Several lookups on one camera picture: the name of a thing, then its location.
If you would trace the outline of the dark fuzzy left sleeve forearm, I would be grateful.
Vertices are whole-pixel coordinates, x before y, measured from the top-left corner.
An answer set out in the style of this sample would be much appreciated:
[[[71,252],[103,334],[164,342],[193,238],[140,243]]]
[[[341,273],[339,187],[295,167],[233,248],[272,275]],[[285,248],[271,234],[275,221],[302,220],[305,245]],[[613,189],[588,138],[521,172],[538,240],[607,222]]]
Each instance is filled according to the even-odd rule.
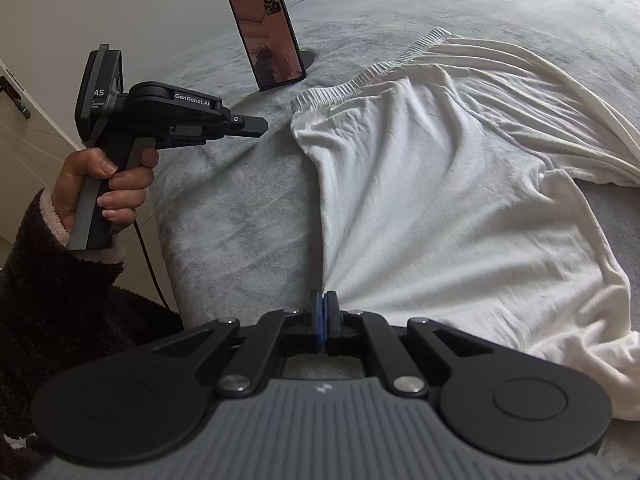
[[[30,419],[50,378],[178,334],[178,313],[116,286],[122,248],[70,252],[51,193],[40,191],[1,272],[1,475],[19,479],[42,461]]]

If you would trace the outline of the person's left hand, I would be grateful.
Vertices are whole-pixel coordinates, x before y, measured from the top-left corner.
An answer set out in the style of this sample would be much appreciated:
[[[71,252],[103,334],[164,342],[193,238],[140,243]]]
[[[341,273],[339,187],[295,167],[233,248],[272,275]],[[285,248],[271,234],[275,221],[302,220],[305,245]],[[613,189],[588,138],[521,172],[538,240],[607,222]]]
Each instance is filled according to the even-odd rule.
[[[119,228],[133,224],[137,209],[145,202],[145,190],[154,181],[153,170],[159,159],[155,148],[145,148],[139,166],[117,171],[116,165],[99,148],[86,148],[68,155],[51,192],[52,206],[63,228],[72,232],[85,177],[107,182],[107,191],[96,200],[104,218]]]

